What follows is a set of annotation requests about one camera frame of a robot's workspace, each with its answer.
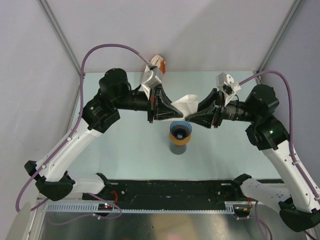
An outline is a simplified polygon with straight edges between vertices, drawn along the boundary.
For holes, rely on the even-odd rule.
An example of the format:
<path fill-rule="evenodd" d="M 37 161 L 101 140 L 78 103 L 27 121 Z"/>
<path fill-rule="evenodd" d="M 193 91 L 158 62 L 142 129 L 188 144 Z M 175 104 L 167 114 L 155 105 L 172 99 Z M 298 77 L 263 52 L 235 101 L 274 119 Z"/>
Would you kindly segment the single white paper filter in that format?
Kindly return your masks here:
<path fill-rule="evenodd" d="M 199 97 L 196 94 L 187 94 L 172 102 L 171 105 L 179 110 L 185 118 L 198 111 Z"/>

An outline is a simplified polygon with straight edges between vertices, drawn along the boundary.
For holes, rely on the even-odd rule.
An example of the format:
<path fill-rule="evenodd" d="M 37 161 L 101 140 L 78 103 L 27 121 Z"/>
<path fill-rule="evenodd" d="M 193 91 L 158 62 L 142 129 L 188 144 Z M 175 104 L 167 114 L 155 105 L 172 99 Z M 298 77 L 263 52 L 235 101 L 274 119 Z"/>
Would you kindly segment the blue glass dripper cone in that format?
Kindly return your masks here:
<path fill-rule="evenodd" d="M 184 140 L 191 135 L 192 125 L 188 121 L 173 121 L 169 131 L 175 139 Z"/>

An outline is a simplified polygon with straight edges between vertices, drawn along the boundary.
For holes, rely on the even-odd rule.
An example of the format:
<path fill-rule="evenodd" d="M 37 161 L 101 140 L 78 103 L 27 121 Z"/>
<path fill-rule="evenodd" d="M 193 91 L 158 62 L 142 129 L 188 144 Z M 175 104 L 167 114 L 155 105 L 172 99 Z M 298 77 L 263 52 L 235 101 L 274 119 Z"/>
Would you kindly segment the white paper coffee filters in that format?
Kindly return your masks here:
<path fill-rule="evenodd" d="M 158 63 L 158 60 L 159 60 L 160 58 L 163 58 L 163 57 L 161 57 L 159 54 L 155 55 L 155 56 L 151 59 L 151 64 L 152 64 L 153 66 L 156 66 L 156 67 L 157 67 L 157 63 Z"/>

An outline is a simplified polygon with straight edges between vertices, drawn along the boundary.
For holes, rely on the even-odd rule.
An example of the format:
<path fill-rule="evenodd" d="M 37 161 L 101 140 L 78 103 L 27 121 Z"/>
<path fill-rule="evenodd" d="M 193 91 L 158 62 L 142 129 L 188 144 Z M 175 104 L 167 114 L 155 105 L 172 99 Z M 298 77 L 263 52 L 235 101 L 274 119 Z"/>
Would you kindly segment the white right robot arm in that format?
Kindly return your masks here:
<path fill-rule="evenodd" d="M 231 182 L 232 197 L 257 200 L 277 212 L 291 230 L 302 232 L 320 223 L 320 204 L 300 173 L 302 163 L 290 152 L 288 131 L 273 115 L 278 105 L 274 89 L 267 85 L 256 85 L 244 102 L 229 103 L 225 103 L 223 92 L 214 88 L 197 112 L 185 119 L 208 129 L 219 127 L 223 120 L 249 122 L 245 130 L 249 142 L 270 160 L 286 190 L 275 190 L 242 174 Z"/>

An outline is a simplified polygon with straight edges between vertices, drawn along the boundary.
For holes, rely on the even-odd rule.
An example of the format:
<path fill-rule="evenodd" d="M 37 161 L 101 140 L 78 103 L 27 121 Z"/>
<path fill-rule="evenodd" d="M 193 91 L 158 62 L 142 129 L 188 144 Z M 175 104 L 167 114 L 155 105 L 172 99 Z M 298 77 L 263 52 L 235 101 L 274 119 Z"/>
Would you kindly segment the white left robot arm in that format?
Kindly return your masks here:
<path fill-rule="evenodd" d="M 111 187 L 102 173 L 77 176 L 67 169 L 90 143 L 120 119 L 119 110 L 146 111 L 150 123 L 182 117 L 182 112 L 173 107 L 165 95 L 162 78 L 162 71 L 153 66 L 143 73 L 142 84 L 132 89 L 123 69 L 108 70 L 99 80 L 97 94 L 81 108 L 80 119 L 57 149 L 42 160 L 25 164 L 39 192 L 52 201 L 59 201 L 70 193 L 94 194 L 101 200 L 107 199 Z"/>

